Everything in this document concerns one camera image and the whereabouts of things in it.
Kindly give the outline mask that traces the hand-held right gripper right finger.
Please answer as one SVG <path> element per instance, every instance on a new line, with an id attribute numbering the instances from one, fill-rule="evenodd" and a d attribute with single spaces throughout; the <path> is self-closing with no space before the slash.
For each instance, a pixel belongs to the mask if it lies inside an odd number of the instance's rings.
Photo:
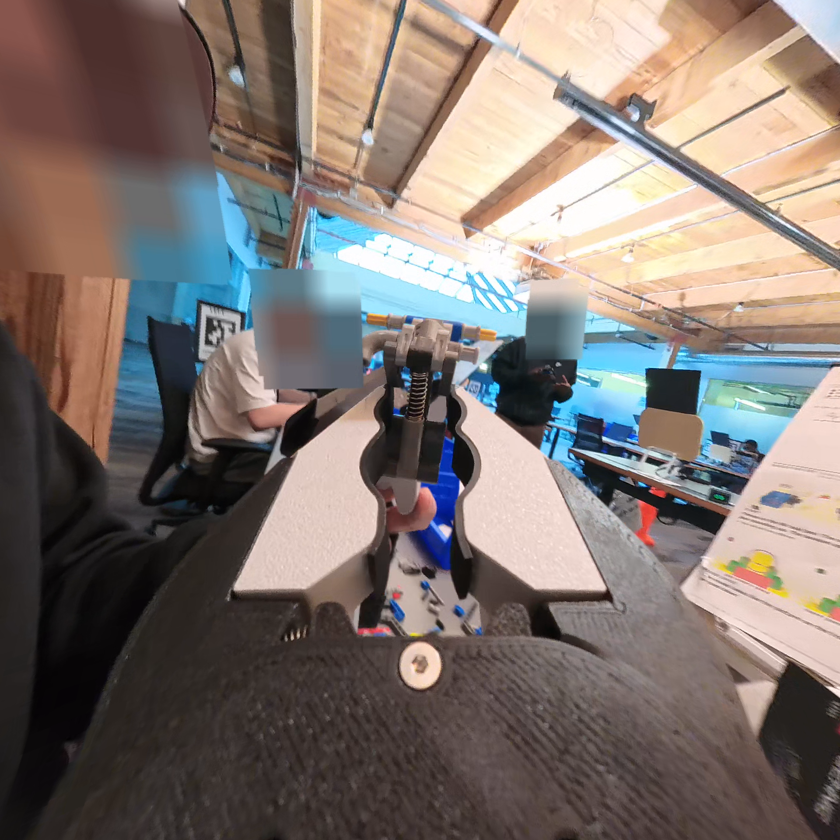
<path id="1" fill-rule="evenodd" d="M 450 573 L 488 633 L 507 604 L 534 618 L 552 604 L 611 609 L 613 597 L 551 463 L 465 389 L 449 396 L 455 504 Z"/>

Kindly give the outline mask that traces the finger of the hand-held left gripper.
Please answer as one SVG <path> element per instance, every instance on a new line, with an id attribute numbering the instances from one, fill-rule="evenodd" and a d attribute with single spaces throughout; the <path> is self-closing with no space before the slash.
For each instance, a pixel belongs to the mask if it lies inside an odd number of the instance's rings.
<path id="1" fill-rule="evenodd" d="M 384 474 L 385 432 L 376 411 L 386 390 L 381 368 L 364 375 L 360 388 L 332 391 L 305 405 L 282 428 L 266 473 L 293 459 L 319 475 Z"/>

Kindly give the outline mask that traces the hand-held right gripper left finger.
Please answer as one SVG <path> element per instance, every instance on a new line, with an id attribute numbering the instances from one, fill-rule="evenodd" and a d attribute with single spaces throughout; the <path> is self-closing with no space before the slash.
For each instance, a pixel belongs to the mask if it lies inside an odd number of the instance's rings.
<path id="1" fill-rule="evenodd" d="M 232 600 L 340 605 L 363 629 L 363 605 L 386 588 L 392 539 L 382 476 L 389 390 L 372 385 L 287 461 L 276 497 L 233 583 Z"/>

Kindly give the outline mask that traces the blue grey lego assembly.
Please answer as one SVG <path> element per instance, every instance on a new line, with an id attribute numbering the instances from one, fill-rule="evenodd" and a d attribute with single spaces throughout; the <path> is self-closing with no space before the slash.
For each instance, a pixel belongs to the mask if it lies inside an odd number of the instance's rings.
<path id="1" fill-rule="evenodd" d="M 448 399 L 460 362 L 477 367 L 481 343 L 496 346 L 497 331 L 434 318 L 367 313 L 364 323 L 376 327 L 365 337 L 363 356 L 382 353 L 385 399 L 406 403 L 401 415 L 386 423 L 383 476 L 377 486 L 392 493 L 403 516 L 416 507 L 422 483 L 437 481 L 448 424 Z"/>

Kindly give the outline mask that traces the pile of loose lego pieces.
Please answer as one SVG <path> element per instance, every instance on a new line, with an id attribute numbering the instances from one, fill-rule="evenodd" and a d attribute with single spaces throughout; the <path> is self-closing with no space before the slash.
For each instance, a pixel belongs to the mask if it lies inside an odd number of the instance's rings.
<path id="1" fill-rule="evenodd" d="M 483 634 L 473 595 L 459 597 L 451 573 L 398 555 L 392 562 L 378 623 L 359 627 L 361 636 L 469 637 Z"/>

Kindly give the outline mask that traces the black lego box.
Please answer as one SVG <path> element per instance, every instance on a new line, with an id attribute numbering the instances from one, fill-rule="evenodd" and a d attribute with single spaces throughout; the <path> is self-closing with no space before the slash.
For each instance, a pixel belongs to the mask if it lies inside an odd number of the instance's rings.
<path id="1" fill-rule="evenodd" d="M 789 663 L 764 717 L 759 743 L 814 834 L 838 839 L 838 693 Z"/>

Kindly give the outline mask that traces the empty blue plastic bin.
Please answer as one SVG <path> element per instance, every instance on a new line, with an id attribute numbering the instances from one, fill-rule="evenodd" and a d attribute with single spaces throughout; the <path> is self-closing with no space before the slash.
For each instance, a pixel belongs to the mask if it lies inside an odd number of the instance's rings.
<path id="1" fill-rule="evenodd" d="M 423 483 L 436 502 L 436 513 L 430 525 L 413 533 L 429 561 L 442 570 L 450 570 L 450 553 L 453 541 L 455 504 L 462 485 L 453 470 L 454 441 L 446 437 L 434 484 Z"/>

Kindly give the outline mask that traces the long wooden work table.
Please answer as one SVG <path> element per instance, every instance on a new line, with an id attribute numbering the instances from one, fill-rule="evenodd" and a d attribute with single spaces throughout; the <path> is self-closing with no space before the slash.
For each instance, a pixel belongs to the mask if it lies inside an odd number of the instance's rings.
<path id="1" fill-rule="evenodd" d="M 682 521 L 715 534 L 740 501 L 717 486 L 690 479 L 666 477 L 662 467 L 613 455 L 572 448 L 570 456 L 582 462 L 596 497 L 610 506 L 617 492 L 656 509 L 659 519 Z"/>

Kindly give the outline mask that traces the black white marker poster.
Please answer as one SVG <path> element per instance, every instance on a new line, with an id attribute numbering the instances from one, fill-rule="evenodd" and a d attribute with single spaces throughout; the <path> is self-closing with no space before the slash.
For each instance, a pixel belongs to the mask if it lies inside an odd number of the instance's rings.
<path id="1" fill-rule="evenodd" d="M 227 339 L 246 329 L 247 314 L 221 304 L 196 301 L 195 360 L 203 363 Z"/>

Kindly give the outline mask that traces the black office chair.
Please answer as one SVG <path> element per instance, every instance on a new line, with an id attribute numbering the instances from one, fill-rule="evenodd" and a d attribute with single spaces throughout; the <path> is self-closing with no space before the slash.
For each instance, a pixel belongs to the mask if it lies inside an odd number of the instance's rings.
<path id="1" fill-rule="evenodd" d="M 257 455 L 266 466 L 271 446 L 232 438 L 213 438 L 215 458 L 208 473 L 197 473 L 186 459 L 187 422 L 197 380 L 193 331 L 186 324 L 147 318 L 148 345 L 159 390 L 163 420 L 161 440 L 143 478 L 139 502 L 159 508 L 147 532 L 176 528 L 206 512 L 225 513 L 258 481 L 231 480 L 232 466 L 246 455 Z"/>

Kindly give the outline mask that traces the beige board stand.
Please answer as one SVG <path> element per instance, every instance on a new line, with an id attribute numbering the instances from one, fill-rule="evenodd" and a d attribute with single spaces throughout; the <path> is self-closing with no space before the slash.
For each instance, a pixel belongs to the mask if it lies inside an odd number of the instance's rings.
<path id="1" fill-rule="evenodd" d="M 700 455 L 703 435 L 704 423 L 696 414 L 647 407 L 639 418 L 640 447 L 666 457 L 666 462 L 656 468 L 662 478 L 677 476 L 681 466 Z"/>

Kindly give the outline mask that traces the black monitor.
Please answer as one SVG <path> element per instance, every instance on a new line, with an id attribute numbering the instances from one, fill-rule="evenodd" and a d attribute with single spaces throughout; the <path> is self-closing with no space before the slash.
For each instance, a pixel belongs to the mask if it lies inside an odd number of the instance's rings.
<path id="1" fill-rule="evenodd" d="M 647 368 L 645 407 L 697 415 L 701 373 L 694 370 Z"/>

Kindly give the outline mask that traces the white brick instruction sheet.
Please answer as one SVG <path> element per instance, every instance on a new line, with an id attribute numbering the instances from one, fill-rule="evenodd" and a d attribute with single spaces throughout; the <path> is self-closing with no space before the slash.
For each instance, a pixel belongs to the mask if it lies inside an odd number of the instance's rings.
<path id="1" fill-rule="evenodd" d="M 682 592 L 838 687 L 838 365 L 756 468 Z"/>

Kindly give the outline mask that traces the wooden post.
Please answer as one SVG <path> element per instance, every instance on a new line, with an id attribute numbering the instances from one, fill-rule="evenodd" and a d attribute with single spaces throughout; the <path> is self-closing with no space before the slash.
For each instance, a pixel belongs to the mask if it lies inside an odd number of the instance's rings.
<path id="1" fill-rule="evenodd" d="M 2 270 L 2 322 L 49 406 L 109 459 L 130 281 Z"/>

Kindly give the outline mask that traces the metal ceiling rail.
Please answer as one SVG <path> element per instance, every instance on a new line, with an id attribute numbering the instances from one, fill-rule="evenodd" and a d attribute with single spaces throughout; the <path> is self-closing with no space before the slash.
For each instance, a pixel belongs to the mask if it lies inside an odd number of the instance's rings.
<path id="1" fill-rule="evenodd" d="M 459 27 L 467 29 L 491 48 L 501 50 L 525 67 L 537 71 L 541 76 L 554 82 L 556 84 L 554 100 L 576 113 L 593 128 L 603 131 L 615 141 L 629 146 L 638 153 L 645 154 L 652 161 L 685 177 L 772 233 L 791 242 L 798 249 L 821 260 L 826 266 L 834 269 L 839 267 L 837 248 L 648 131 L 646 123 L 654 112 L 653 103 L 634 94 L 623 110 L 616 109 L 574 84 L 568 73 L 560 76 L 551 71 L 541 62 L 522 52 L 519 47 L 507 42 L 487 26 L 462 14 L 449 3 L 423 1 L 423 5 L 443 14 Z"/>

